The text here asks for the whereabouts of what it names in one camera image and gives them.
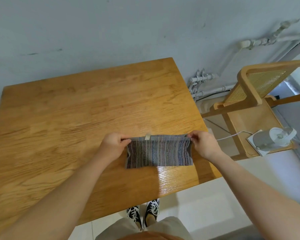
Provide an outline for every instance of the sneaker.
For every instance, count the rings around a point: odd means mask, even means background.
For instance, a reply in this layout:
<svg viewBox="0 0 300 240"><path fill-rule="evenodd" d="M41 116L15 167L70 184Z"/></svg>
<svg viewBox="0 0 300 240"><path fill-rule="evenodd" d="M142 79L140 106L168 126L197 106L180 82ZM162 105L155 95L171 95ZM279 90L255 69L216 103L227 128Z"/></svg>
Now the sneaker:
<svg viewBox="0 0 300 240"><path fill-rule="evenodd" d="M160 205L159 199L155 199L155 200L147 202L147 210L145 211L145 216L143 219L143 224L145 227L147 227L146 218L147 218L148 214L153 215L154 218L157 220L157 217L159 215L159 205Z"/></svg>
<svg viewBox="0 0 300 240"><path fill-rule="evenodd" d="M127 217L132 219L134 222L140 223L140 231L142 230L142 222L140 218L139 206L134 206L127 209Z"/></svg>

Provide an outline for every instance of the forearm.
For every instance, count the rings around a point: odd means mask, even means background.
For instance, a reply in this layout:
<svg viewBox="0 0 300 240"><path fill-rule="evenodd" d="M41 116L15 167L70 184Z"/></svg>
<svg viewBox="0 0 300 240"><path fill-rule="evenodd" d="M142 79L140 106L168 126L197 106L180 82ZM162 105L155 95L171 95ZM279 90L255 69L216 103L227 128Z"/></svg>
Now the forearm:
<svg viewBox="0 0 300 240"><path fill-rule="evenodd" d="M107 166L105 162L97 154L30 208L0 239L68 239Z"/></svg>
<svg viewBox="0 0 300 240"><path fill-rule="evenodd" d="M300 239L300 205L221 153L213 164L266 239Z"/></svg>

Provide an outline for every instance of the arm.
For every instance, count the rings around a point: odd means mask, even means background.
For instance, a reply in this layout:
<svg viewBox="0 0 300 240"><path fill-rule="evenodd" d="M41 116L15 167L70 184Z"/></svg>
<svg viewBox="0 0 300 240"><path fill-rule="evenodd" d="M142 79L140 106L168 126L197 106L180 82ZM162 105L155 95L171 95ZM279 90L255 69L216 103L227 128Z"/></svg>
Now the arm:
<svg viewBox="0 0 300 240"><path fill-rule="evenodd" d="M4 230L0 240L68 239L100 174L131 142L127 138L119 133L106 135L89 162Z"/></svg>
<svg viewBox="0 0 300 240"><path fill-rule="evenodd" d="M249 173L223 153L213 135L188 134L198 153L220 171L252 223L265 239L300 239L300 205Z"/></svg>

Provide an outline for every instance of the hand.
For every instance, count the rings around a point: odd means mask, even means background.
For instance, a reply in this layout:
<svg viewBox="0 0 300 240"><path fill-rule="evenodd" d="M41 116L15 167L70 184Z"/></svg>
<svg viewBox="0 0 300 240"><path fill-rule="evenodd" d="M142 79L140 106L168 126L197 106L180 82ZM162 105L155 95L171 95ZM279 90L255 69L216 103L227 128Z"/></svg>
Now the hand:
<svg viewBox="0 0 300 240"><path fill-rule="evenodd" d="M215 159L224 155L215 137L208 132L194 130L187 137L191 138L194 148L200 156L212 163Z"/></svg>
<svg viewBox="0 0 300 240"><path fill-rule="evenodd" d="M124 148L131 142L129 136L112 132L104 136L96 153L98 158L106 158L108 164L116 160L122 154Z"/></svg>

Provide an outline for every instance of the chair seat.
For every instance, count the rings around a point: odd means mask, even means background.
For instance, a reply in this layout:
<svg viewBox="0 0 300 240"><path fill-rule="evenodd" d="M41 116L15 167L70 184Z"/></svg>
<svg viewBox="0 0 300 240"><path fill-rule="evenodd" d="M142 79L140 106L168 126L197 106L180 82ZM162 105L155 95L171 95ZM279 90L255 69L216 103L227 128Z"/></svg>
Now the chair seat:
<svg viewBox="0 0 300 240"><path fill-rule="evenodd" d="M223 114L223 118L228 126L231 134L236 134L240 131L248 131L256 133L258 130L268 130L272 127L283 128L280 121L273 113L271 107L265 99L262 99L262 104L257 107L242 109L234 112ZM240 154L246 154L247 157L256 157L259 154L246 140L249 136L248 133L242 132L234 136L234 142ZM293 143L282 149L273 150L270 153L293 149Z"/></svg>

